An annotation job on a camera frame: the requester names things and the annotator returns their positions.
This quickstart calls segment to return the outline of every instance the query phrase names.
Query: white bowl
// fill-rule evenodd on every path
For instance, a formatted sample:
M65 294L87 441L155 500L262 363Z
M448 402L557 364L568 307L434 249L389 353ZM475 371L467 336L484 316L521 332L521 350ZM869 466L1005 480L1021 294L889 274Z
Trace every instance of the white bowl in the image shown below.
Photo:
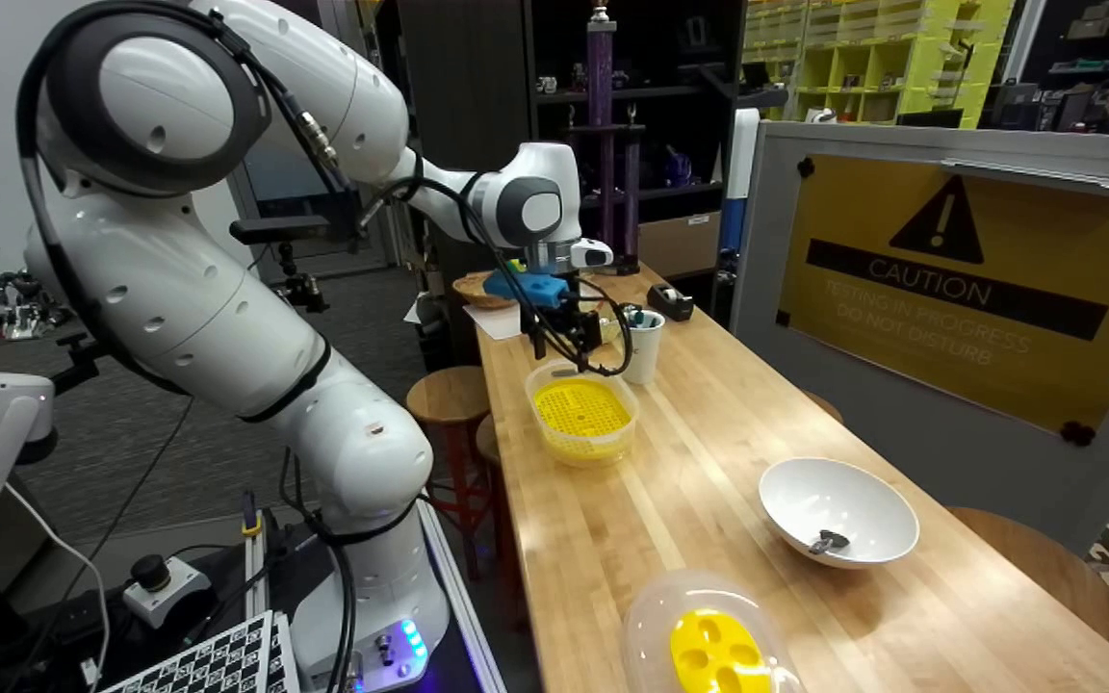
M919 521L900 491L860 466L828 457L771 466L760 479L760 505L790 547L825 567L861 570L898 562L919 540Z

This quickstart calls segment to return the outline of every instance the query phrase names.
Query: wooden table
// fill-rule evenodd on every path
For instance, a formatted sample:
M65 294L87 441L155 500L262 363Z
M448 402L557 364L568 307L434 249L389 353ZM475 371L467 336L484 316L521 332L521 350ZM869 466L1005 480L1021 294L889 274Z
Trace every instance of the wooden table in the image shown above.
M615 299L643 299L652 280L595 277ZM595 468L544 452L522 402L530 348L476 343L549 693L626 689L626 603L671 570L752 589L810 693L1109 689L1109 643L1095 627L706 310L671 325L636 446ZM794 554L754 485L799 454L853 463L910 498L923 521L918 554L865 575Z

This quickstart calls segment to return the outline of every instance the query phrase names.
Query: caution sign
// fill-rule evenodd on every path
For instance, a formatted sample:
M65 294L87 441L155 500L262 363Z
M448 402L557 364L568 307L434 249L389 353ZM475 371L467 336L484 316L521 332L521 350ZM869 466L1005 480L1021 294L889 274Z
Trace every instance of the caution sign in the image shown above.
M1109 411L1109 200L941 167L816 158L783 321L1088 441Z

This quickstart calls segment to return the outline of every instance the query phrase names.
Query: yellow bowl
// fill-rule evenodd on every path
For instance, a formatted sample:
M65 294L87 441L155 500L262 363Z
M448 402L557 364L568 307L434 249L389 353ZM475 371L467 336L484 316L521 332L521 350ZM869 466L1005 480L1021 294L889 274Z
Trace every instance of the yellow bowl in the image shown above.
M522 394L557 463L606 463L633 446L640 407L620 378L540 364Z

